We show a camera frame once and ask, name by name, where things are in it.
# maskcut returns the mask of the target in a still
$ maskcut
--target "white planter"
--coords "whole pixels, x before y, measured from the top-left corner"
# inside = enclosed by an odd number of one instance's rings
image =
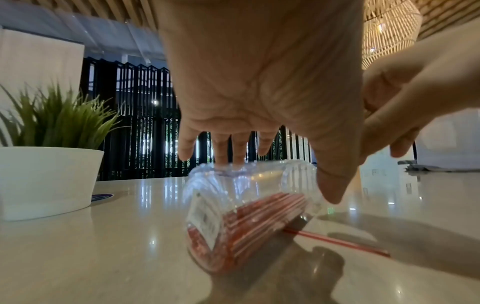
[[[104,153],[51,147],[0,147],[0,216],[32,219],[90,206]]]

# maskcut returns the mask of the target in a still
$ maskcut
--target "plastic bag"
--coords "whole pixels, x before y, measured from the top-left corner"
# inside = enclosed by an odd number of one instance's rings
[[[316,170],[296,160],[192,170],[183,191],[184,203],[190,203],[191,256],[213,273],[241,265],[309,203],[319,201]]]

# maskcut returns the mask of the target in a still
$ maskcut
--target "woven pendant lamp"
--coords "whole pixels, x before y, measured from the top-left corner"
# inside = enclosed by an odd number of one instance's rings
[[[362,68],[414,44],[422,15],[410,0],[365,0]]]

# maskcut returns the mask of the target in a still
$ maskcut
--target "label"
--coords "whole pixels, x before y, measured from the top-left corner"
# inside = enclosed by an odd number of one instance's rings
[[[216,212],[214,204],[200,193],[194,193],[187,221],[198,229],[210,250],[213,250],[221,223],[221,216]]]

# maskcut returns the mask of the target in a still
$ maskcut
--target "table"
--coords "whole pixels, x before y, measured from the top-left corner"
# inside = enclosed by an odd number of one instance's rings
[[[185,245],[186,178],[99,182],[76,212],[0,223],[0,303],[479,303],[480,174],[360,169],[303,229],[392,258],[279,233],[210,276]]]

